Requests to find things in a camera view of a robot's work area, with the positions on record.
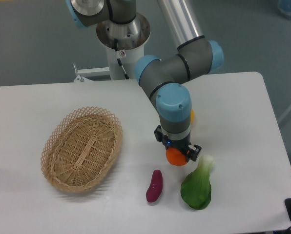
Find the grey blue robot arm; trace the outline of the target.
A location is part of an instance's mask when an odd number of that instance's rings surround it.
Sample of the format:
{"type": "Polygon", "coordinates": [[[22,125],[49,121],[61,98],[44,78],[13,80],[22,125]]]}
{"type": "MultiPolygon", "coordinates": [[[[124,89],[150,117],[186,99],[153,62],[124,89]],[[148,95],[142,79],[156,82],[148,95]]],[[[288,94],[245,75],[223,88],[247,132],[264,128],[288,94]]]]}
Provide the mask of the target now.
{"type": "Polygon", "coordinates": [[[192,103],[184,84],[221,67],[224,55],[217,42],[206,40],[190,1],[158,1],[177,47],[177,54],[168,59],[144,54],[150,25],[135,1],[68,0],[66,5],[79,28],[96,26],[111,79],[134,79],[145,92],[159,115],[154,134],[165,146],[168,161],[195,161],[201,147],[190,141],[192,103]]]}

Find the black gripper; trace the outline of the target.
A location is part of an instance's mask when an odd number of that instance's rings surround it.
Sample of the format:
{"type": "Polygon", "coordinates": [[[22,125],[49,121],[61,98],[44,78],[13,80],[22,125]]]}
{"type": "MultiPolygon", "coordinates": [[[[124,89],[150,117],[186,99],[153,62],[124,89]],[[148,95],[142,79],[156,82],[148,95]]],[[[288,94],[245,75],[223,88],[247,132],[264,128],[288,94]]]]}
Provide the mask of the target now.
{"type": "Polygon", "coordinates": [[[165,149],[174,148],[180,151],[182,154],[186,154],[186,160],[189,162],[190,160],[196,161],[202,147],[199,145],[191,145],[190,144],[190,136],[187,136],[181,140],[172,140],[166,137],[163,134],[162,128],[160,125],[156,127],[154,130],[155,138],[158,142],[162,143],[165,146],[165,149]]]}

